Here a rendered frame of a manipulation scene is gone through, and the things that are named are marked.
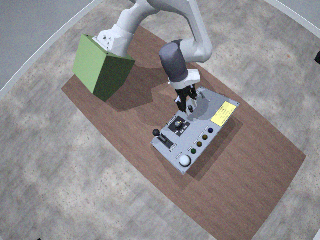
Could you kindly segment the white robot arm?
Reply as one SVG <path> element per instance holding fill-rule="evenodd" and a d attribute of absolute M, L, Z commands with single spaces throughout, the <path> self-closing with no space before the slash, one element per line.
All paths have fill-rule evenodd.
<path fill-rule="evenodd" d="M 186 63 L 205 63 L 213 53 L 196 0 L 129 0 L 135 5 L 122 11 L 112 29 L 101 31 L 92 39 L 107 52 L 127 57 L 128 48 L 140 23 L 160 11 L 183 16 L 194 37 L 174 40 L 159 51 L 161 64 L 168 75 L 168 84 L 176 90 L 199 83 L 198 69 L 187 69 Z M 177 45 L 178 44 L 178 45 Z M 107 47 L 106 47 L 107 46 Z"/>

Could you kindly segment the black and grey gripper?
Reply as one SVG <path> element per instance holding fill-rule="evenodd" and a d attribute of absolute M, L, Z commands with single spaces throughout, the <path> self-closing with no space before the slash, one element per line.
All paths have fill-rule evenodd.
<path fill-rule="evenodd" d="M 191 92 L 190 92 L 191 90 Z M 195 89 L 195 84 L 192 84 L 191 86 L 187 86 L 183 89 L 175 89 L 176 93 L 177 93 L 177 99 L 175 99 L 174 101 L 176 102 L 178 108 L 180 111 L 185 112 L 186 115 L 189 116 L 189 112 L 187 110 L 187 104 L 186 104 L 186 100 L 187 100 L 187 96 L 189 96 L 191 98 L 192 104 L 197 107 L 197 103 L 196 103 L 196 97 L 197 92 Z M 181 101 L 180 101 L 181 99 Z"/>

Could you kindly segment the grey control panel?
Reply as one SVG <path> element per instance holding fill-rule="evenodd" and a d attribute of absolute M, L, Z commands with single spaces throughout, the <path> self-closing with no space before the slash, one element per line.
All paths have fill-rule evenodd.
<path fill-rule="evenodd" d="M 185 112 L 178 111 L 150 142 L 183 175 L 204 152 L 240 105 L 226 96 L 200 86 L 196 104 L 191 98 Z"/>

